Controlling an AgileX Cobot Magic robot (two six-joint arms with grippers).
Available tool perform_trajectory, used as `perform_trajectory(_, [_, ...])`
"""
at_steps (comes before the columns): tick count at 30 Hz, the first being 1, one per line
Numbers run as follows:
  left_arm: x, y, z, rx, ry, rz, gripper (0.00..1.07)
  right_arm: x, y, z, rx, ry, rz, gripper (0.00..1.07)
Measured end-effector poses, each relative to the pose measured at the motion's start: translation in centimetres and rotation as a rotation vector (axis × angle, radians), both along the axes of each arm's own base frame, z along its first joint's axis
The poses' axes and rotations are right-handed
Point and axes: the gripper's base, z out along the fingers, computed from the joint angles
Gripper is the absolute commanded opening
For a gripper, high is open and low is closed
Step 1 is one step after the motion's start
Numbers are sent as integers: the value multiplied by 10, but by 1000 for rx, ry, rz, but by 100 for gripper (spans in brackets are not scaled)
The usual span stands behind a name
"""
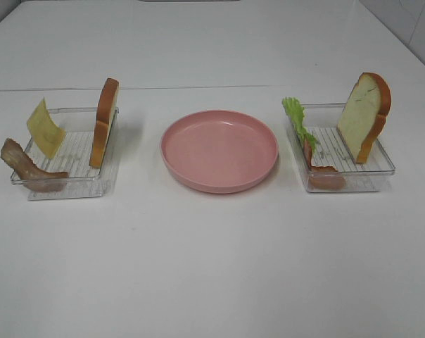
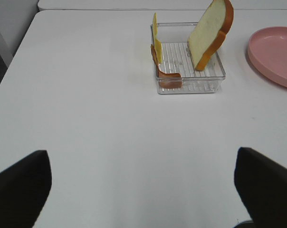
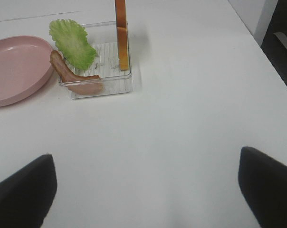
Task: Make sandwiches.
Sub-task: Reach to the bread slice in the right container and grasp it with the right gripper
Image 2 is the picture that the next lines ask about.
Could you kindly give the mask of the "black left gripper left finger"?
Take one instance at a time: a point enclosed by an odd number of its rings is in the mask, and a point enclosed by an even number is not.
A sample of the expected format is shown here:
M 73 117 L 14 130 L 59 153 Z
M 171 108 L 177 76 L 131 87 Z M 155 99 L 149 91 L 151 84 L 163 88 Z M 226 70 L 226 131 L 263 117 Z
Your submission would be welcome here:
M 31 228 L 49 196 L 52 174 L 46 150 L 0 172 L 0 228 Z

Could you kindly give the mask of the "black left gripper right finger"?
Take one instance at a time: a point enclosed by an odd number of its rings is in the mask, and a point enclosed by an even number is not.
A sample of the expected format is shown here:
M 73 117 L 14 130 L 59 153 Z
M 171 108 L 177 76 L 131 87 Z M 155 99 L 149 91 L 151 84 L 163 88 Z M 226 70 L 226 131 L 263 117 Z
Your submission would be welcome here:
M 287 168 L 258 151 L 241 147 L 234 185 L 257 228 L 287 228 Z

